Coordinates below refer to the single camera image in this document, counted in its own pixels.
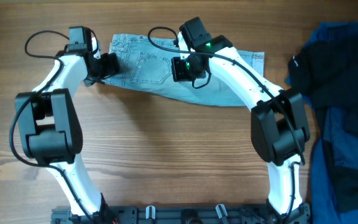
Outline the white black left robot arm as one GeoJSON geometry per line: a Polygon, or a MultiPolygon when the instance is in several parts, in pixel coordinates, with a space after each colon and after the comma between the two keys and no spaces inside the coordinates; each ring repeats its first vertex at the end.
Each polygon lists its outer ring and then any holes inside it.
{"type": "Polygon", "coordinates": [[[25,158],[9,141],[21,162],[47,169],[70,203],[72,223],[118,223],[83,163],[83,133],[73,104],[80,83],[93,84],[120,71],[117,55],[59,52],[45,80],[15,98],[16,114],[9,135],[19,128],[25,158]]]}

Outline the light blue denim shorts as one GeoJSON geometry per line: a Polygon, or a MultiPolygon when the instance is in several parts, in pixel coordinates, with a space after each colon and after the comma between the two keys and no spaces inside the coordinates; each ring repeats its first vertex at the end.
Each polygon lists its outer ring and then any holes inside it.
{"type": "Polygon", "coordinates": [[[173,81],[171,59],[177,54],[154,47],[144,35],[115,34],[109,51],[117,55],[121,71],[105,80],[108,85],[199,105],[245,105],[216,77],[212,77],[210,82],[200,89],[193,88],[190,82],[173,81]]]}

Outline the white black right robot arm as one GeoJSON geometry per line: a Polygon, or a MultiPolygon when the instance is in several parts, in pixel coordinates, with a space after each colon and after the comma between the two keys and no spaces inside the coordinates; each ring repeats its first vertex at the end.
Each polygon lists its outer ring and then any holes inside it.
{"type": "Polygon", "coordinates": [[[299,169],[310,131],[301,95],[270,83],[239,55],[224,36],[195,39],[180,33],[174,41],[176,82],[193,81],[207,73],[225,83],[251,112],[251,141],[267,163],[270,192],[267,205],[278,223],[290,222],[303,200],[299,169]]]}

